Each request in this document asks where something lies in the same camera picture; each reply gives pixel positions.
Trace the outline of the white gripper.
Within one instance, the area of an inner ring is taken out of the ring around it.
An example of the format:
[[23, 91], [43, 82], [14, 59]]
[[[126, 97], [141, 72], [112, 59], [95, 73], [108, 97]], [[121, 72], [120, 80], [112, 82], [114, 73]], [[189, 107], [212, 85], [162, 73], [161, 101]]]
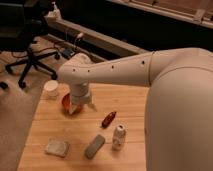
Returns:
[[78, 114], [83, 110], [84, 104], [94, 111], [97, 111], [95, 104], [90, 103], [92, 94], [88, 83], [70, 85], [71, 114]]

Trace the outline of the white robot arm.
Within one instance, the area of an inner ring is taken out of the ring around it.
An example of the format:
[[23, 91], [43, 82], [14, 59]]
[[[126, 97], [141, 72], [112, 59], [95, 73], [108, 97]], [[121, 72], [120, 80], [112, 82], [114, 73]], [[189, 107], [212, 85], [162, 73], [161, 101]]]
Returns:
[[91, 101], [91, 83], [147, 87], [147, 171], [213, 171], [213, 52], [170, 49], [100, 63], [78, 53], [59, 79], [73, 104]]

